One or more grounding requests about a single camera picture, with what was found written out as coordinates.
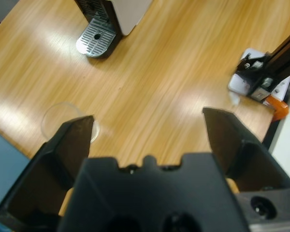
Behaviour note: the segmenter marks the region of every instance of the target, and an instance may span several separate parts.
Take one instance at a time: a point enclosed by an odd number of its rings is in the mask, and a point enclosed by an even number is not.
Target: transparent cup
[[[59,127],[66,121],[77,117],[83,117],[85,114],[81,112],[75,105],[69,102],[60,102],[51,106],[44,114],[41,122],[41,132],[45,139],[51,139],[57,132]],[[97,121],[92,126],[91,140],[96,140],[100,132]]]

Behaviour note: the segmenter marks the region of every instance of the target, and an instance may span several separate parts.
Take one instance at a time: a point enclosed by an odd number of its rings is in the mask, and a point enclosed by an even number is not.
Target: orange part
[[[272,95],[266,98],[266,101],[275,109],[274,117],[272,121],[281,120],[289,113],[289,107],[284,101],[279,101]]]

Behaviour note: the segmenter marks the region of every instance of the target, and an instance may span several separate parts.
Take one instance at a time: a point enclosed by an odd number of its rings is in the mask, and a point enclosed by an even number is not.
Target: blue surface
[[[0,202],[29,163],[29,159],[0,136]],[[0,232],[10,230],[0,224]]]

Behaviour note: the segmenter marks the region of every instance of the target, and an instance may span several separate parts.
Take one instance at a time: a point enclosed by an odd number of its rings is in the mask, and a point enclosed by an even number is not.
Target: blue object
[[[0,135],[0,202],[28,163],[29,159]],[[0,232],[10,231],[0,224]]]

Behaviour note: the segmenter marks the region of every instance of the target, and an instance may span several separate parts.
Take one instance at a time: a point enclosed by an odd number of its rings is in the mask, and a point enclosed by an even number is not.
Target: wooden table
[[[209,151],[205,106],[263,139],[273,112],[233,105],[227,83],[246,48],[273,51],[290,34],[290,0],[154,0],[106,60],[77,52],[86,25],[73,0],[20,0],[0,25],[0,133],[28,157],[45,141],[45,111],[63,101],[99,121],[90,155],[120,165]]]

